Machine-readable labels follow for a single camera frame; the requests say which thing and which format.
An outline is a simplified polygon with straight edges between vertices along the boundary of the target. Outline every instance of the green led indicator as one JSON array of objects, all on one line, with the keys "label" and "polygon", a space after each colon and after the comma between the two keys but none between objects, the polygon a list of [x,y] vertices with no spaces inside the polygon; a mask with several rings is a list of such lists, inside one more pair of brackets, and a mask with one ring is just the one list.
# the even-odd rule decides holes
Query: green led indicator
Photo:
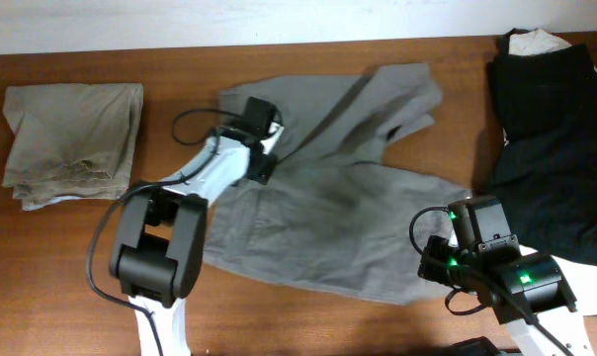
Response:
[{"label": "green led indicator", "polygon": [[531,279],[531,277],[529,277],[528,274],[524,274],[524,275],[520,276],[520,282],[522,284],[530,283],[531,281],[532,281],[532,279]]}]

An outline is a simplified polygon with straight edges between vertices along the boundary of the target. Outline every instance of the folded gray cloth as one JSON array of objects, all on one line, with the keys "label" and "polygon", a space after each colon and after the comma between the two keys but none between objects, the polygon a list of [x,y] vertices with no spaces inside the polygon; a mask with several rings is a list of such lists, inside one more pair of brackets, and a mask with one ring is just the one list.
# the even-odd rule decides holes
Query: folded gray cloth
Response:
[{"label": "folded gray cloth", "polygon": [[[241,112],[248,97],[277,105],[284,132],[267,186],[243,181],[217,201],[205,262],[264,282],[406,304],[448,289],[417,277],[408,224],[421,209],[469,191],[437,177],[380,166],[385,147],[433,124],[441,90],[426,64],[372,77],[289,76],[220,95]],[[440,214],[417,223],[449,236]]]},{"label": "folded gray cloth", "polygon": [[140,84],[9,87],[15,134],[2,186],[24,210],[67,199],[115,199],[128,187],[140,123]]}]

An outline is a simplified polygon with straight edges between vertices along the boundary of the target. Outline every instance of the wooden table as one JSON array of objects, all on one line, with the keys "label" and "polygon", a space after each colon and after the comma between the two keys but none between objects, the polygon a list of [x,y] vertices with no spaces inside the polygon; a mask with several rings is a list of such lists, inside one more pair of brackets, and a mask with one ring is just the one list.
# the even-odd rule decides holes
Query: wooden table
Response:
[{"label": "wooden table", "polygon": [[[597,33],[564,35],[587,42],[597,65]],[[0,56],[0,183],[13,135],[2,116],[9,85],[116,83],[144,85],[144,108],[132,180],[171,174],[196,150],[170,137],[172,118],[216,106],[217,92],[284,74],[371,73],[392,63],[430,62],[444,90],[437,124],[390,147],[386,165],[480,186],[500,149],[485,64],[491,37],[177,48]],[[215,123],[188,121],[191,137]],[[88,241],[109,203],[64,202],[22,212],[0,187],[0,355],[135,355],[131,311],[94,295],[85,282]],[[107,274],[114,224],[95,257],[97,283]],[[458,297],[455,308],[473,306]],[[194,354],[384,354],[487,336],[512,347],[491,311],[458,318],[443,301],[397,307],[267,285],[205,266],[188,298],[187,334]],[[597,351],[597,317],[585,319]]]}]

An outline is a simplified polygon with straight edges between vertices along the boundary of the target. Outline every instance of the crumpled cloth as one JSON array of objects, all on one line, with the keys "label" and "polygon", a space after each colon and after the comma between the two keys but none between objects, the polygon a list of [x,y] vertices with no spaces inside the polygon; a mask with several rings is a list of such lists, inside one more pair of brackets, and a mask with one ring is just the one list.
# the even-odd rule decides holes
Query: crumpled cloth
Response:
[{"label": "crumpled cloth", "polygon": [[24,210],[69,199],[115,199],[128,187],[140,123],[140,84],[9,87],[15,134],[3,187]]},{"label": "crumpled cloth", "polygon": [[[389,65],[373,76],[284,76],[226,90],[223,110],[248,97],[274,103],[286,130],[266,186],[242,181],[215,207],[205,262],[268,283],[407,304],[449,289],[417,277],[408,225],[423,208],[470,191],[443,179],[381,166],[386,146],[434,123],[442,99],[427,64]],[[416,225],[449,236],[429,213]]]}]

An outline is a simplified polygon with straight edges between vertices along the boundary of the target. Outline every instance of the black folded garment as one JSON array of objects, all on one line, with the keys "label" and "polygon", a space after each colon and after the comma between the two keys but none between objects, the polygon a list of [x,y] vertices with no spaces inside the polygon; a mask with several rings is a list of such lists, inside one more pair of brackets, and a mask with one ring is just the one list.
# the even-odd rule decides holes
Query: black folded garment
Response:
[{"label": "black folded garment", "polygon": [[488,66],[507,133],[488,181],[521,243],[597,265],[597,73],[586,46]]}]

